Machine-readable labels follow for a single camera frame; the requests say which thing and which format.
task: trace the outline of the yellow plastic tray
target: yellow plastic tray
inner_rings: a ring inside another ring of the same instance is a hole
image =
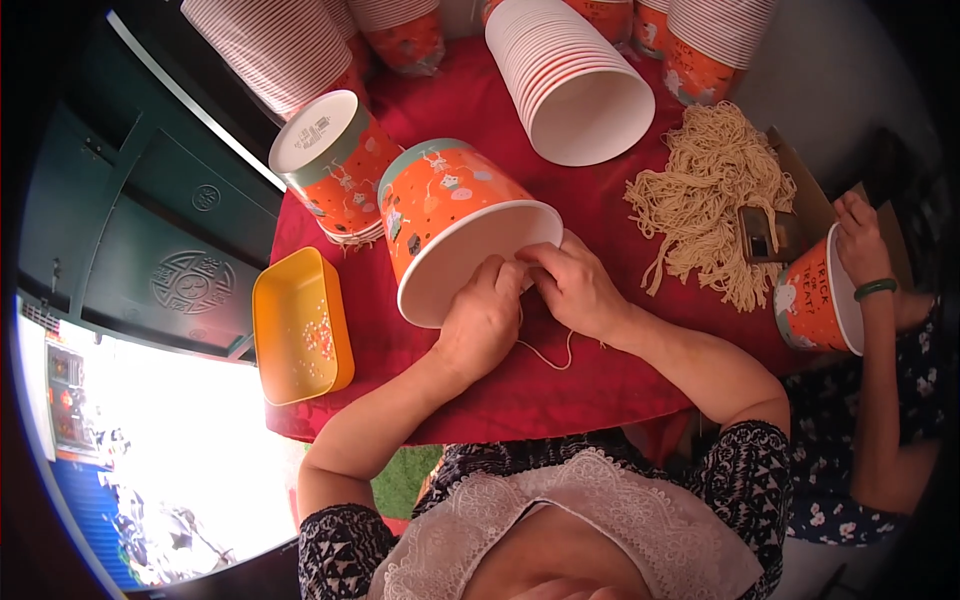
[[[316,248],[290,254],[256,279],[253,345],[263,393],[276,406],[342,390],[353,379],[340,278]]]

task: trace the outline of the embossed circular emblem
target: embossed circular emblem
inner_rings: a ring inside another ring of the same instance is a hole
[[[220,203],[220,190],[205,183],[193,190],[193,207],[201,212],[213,210]]]
[[[236,274],[229,263],[199,250],[167,256],[150,278],[156,301],[187,315],[220,306],[233,294],[235,283]]]

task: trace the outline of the orange paper bucket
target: orange paper bucket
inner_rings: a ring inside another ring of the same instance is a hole
[[[565,0],[611,44],[626,43],[634,22],[634,0]]]
[[[400,314],[439,328],[453,296],[491,254],[559,246],[560,214],[538,202],[469,144],[433,139],[397,158],[377,201],[394,265]]]
[[[676,36],[663,48],[663,82],[685,105],[715,105],[726,98],[746,73],[714,60]]]
[[[663,58],[663,48],[667,44],[669,32],[666,29],[666,12],[634,2],[634,34],[631,45],[654,59]]]
[[[347,234],[377,223],[376,190],[400,147],[348,90],[324,94],[280,130],[270,168],[324,229]]]
[[[374,52],[397,73],[433,75],[444,57],[440,9],[378,32],[364,32]]]
[[[856,288],[837,256],[838,227],[834,224],[826,238],[780,273],[774,314],[791,348],[862,356],[863,318],[853,299]]]

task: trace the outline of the beige yarn bundle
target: beige yarn bundle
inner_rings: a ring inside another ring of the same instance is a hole
[[[666,272],[683,283],[700,269],[700,286],[723,292],[722,301],[732,302],[738,312],[766,306],[769,285],[776,285],[782,265],[746,262],[737,209],[762,208],[773,231],[774,211],[792,209],[797,185],[780,171],[766,135],[730,102],[688,107],[684,125],[664,141],[670,149],[666,170],[640,172],[633,183],[627,181],[624,195],[636,213],[629,218],[643,236],[665,236],[640,285],[654,296],[665,263]],[[777,236],[772,237],[776,250]]]

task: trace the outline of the green mat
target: green mat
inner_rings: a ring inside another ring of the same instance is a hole
[[[373,500],[380,514],[389,518],[410,518],[423,479],[443,453],[441,445],[404,446],[398,450],[383,472],[371,481]]]

